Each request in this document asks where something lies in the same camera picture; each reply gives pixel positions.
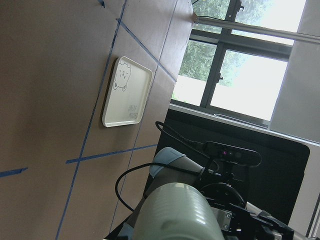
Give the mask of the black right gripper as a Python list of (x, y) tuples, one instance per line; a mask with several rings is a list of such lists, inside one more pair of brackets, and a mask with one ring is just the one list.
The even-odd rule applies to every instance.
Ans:
[(223, 234), (238, 240), (292, 240), (294, 230), (266, 212), (254, 215), (246, 210), (242, 196), (226, 183), (200, 188), (211, 206)]

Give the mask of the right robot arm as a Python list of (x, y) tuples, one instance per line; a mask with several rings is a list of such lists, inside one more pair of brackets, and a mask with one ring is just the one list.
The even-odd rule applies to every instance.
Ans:
[(292, 240), (295, 232), (247, 201), (249, 178), (235, 185), (232, 172), (261, 163), (258, 152), (230, 145), (204, 145), (211, 164), (201, 166), (166, 147), (148, 164), (151, 182), (138, 205), (109, 240)]

